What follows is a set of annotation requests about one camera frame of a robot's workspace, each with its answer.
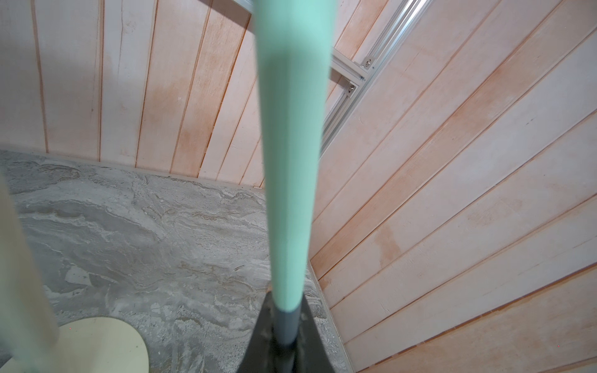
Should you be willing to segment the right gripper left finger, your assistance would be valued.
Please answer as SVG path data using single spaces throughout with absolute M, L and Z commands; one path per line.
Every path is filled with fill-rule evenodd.
M 265 296 L 238 373 L 275 373 L 278 348 L 275 340 L 275 304 L 271 292 Z

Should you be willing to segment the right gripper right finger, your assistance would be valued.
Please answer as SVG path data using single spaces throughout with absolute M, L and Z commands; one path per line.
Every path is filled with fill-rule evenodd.
M 306 296 L 303 296 L 300 309 L 293 371 L 296 373 L 335 373 Z

